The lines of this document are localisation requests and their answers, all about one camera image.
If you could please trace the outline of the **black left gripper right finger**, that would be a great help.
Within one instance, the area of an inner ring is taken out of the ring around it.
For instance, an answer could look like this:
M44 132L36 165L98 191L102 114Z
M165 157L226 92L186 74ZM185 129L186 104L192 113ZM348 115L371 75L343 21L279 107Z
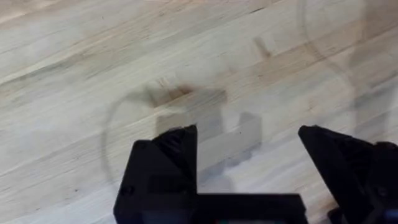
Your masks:
M301 126L298 135L338 205L331 223L397 223L396 144L321 126Z

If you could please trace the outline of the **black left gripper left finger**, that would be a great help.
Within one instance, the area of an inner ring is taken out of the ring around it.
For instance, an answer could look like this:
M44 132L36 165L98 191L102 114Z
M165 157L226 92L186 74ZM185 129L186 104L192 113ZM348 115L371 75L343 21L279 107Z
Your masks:
M133 144L113 207L116 223L189 223L197 141L191 124Z

